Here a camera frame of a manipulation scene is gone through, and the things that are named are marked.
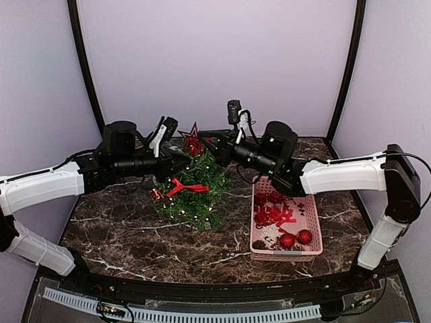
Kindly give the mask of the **red glitter star topper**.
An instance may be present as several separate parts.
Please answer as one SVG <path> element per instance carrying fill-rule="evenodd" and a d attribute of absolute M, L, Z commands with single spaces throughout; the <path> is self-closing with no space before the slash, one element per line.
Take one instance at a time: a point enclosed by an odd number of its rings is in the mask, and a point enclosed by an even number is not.
<path fill-rule="evenodd" d="M 194 122 L 190 131 L 180 131 L 178 133 L 184 139 L 183 151 L 188 152 L 191 157 L 202 156 L 202 142 L 198 138 L 198 126 Z"/>

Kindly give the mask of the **red ribbon bow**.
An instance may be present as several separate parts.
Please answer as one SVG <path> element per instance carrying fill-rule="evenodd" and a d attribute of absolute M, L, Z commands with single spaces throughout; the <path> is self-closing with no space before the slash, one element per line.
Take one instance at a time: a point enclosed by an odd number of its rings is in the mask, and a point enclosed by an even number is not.
<path fill-rule="evenodd" d="M 189 190 L 191 192 L 196 193 L 202 193 L 202 192 L 209 192 L 210 188 L 208 186 L 204 186 L 202 184 L 194 184 L 194 185 L 184 185 L 180 180 L 177 178 L 172 179 L 172 183 L 174 184 L 174 188 L 168 192 L 166 195 L 169 199 L 172 198 L 174 195 L 178 194 L 179 192 L 182 192 L 184 190 Z"/>

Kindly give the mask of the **small green christmas tree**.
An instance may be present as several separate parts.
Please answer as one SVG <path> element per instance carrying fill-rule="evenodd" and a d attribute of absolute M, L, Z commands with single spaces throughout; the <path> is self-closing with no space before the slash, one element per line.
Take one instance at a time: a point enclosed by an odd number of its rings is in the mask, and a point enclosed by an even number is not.
<path fill-rule="evenodd" d="M 188 222 L 197 229 L 219 227 L 222 216 L 217 207 L 231 186 L 226 169 L 204 149 L 185 169 L 154 185 L 154 192 L 162 197 L 155 201 L 155 209 L 162 217 Z"/>

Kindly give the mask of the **red gold drum ornament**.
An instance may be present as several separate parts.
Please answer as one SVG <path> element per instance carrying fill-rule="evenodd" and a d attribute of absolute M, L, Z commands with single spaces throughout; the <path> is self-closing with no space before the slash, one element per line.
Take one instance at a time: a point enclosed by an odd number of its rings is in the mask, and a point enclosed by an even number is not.
<path fill-rule="evenodd" d="M 150 191 L 150 195 L 153 199 L 153 201 L 156 203 L 158 201 L 162 201 L 163 199 L 165 199 L 165 195 L 163 194 L 163 192 L 161 192 L 160 190 L 158 190 L 157 188 L 153 188 Z"/>

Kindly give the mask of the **pink plastic basket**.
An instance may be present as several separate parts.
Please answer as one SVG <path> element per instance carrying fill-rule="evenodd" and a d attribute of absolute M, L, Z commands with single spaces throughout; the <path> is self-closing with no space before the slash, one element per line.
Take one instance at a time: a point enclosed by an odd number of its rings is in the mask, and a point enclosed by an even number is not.
<path fill-rule="evenodd" d="M 283 196 L 268 177 L 253 184 L 251 259 L 310 262 L 323 252 L 323 239 L 313 195 Z"/>

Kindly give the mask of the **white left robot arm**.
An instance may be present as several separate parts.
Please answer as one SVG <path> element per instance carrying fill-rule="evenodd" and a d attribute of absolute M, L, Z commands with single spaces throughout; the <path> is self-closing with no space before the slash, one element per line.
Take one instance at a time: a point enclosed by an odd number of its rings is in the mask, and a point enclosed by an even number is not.
<path fill-rule="evenodd" d="M 143 137 L 131 121 L 112 122 L 93 149 L 74 153 L 56 166 L 1 177 L 1 251 L 68 277 L 80 293 L 90 293 L 95 279 L 79 252 L 44 237 L 47 230 L 23 215 L 45 211 L 63 198 L 100 192 L 119 179 L 152 175 L 162 182 L 173 177 L 190 162 L 163 146 L 177 126 L 176 119 L 163 117 Z"/>

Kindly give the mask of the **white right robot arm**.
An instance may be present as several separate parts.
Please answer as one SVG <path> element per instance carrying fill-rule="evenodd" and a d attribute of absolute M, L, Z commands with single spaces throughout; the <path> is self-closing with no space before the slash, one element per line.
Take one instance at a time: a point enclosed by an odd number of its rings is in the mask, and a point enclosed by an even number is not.
<path fill-rule="evenodd" d="M 380 217 L 373 221 L 369 238 L 356 257 L 356 267 L 343 278 L 351 292 L 370 280 L 387 252 L 397 245 L 428 202 L 421 198 L 418 172 L 409 161 L 413 156 L 397 144 L 382 152 L 344 159 L 297 159 L 293 156 L 298 135 L 285 123 L 271 121 L 261 139 L 249 141 L 239 127 L 199 131 L 198 138 L 213 154 L 217 164 L 232 162 L 268 176 L 272 187 L 288 197 L 323 192 L 352 191 L 358 196 L 380 192 L 386 196 Z"/>

